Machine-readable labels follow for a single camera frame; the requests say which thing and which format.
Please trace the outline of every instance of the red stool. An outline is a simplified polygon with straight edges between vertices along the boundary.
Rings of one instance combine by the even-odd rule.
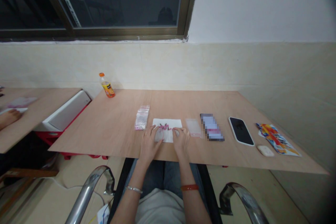
[[[83,112],[83,110],[87,107],[87,105],[79,112],[79,114],[71,121],[71,123],[65,128],[64,131],[72,124],[74,120]],[[62,134],[64,131],[59,132],[46,132],[46,131],[35,131],[35,134],[49,146],[51,146]],[[83,155],[83,154],[76,154],[76,153],[68,153],[68,152],[60,152],[65,160],[70,160],[71,156]],[[99,158],[100,155],[89,155],[92,158]],[[108,160],[108,156],[102,156],[104,160]]]

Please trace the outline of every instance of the person's arm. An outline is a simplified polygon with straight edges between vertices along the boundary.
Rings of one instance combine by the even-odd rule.
[[[19,120],[22,114],[16,109],[9,110],[0,115],[0,130]]]
[[[187,151],[189,139],[190,132],[187,129],[173,129],[174,149],[178,157],[178,163],[180,165],[182,186],[196,183],[189,164],[189,156]],[[211,224],[210,216],[203,204],[200,192],[198,190],[183,191],[182,195],[187,224]]]
[[[129,186],[138,188],[140,190],[144,184],[146,171],[162,143],[162,140],[158,143],[154,142],[154,137],[159,127],[155,129],[154,128],[155,125],[147,129],[143,134],[140,157],[128,184]],[[134,223],[135,216],[137,214],[136,212],[139,206],[140,196],[140,193],[126,189],[112,218],[111,224]]]

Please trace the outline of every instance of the tiled floor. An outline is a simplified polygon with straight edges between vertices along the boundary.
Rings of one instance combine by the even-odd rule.
[[[115,176],[116,188],[123,163],[124,158],[119,157],[103,160],[82,155],[66,161],[60,156],[57,161],[59,174],[56,180],[66,187],[83,185],[88,175],[97,166],[107,165]],[[226,183],[237,182],[246,187],[256,198],[270,223],[308,223],[268,170],[220,166],[208,166],[208,170],[216,196]],[[105,189],[105,182],[106,179],[102,176],[96,186],[96,191],[101,195]],[[53,180],[45,179],[40,183],[35,181],[0,222],[63,224],[80,190],[80,188],[64,190]],[[110,196],[103,196],[103,198],[105,203],[111,200]],[[81,223],[88,224],[102,206],[100,197],[93,194]],[[231,206],[233,216],[222,216],[223,223],[250,223],[246,210],[236,194],[232,196]]]

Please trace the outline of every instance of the wooden table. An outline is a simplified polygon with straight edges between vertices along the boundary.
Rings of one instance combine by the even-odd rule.
[[[28,110],[18,121],[0,131],[0,153],[6,153],[80,90],[80,88],[4,88],[1,92],[4,96],[0,97],[0,107],[19,97],[37,97],[38,99],[28,106]]]
[[[191,138],[188,151],[192,163],[328,174],[281,131],[302,157],[276,153],[258,135],[255,125],[272,122],[239,92],[115,90],[115,93],[114,98],[107,98],[102,91],[49,150],[138,158],[143,132],[134,130],[135,116],[141,105],[150,105],[147,126],[152,125],[154,118],[181,119],[186,127],[186,118],[195,118],[201,125],[200,113],[215,116],[225,141]],[[255,146],[238,143],[229,125],[230,116],[243,119],[256,146],[267,145],[275,156],[265,157]],[[177,161],[173,144],[162,143],[155,159]]]

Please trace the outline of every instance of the red watch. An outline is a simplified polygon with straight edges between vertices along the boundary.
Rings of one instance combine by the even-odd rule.
[[[198,190],[198,185],[183,185],[181,186],[181,191],[192,191],[192,190]]]

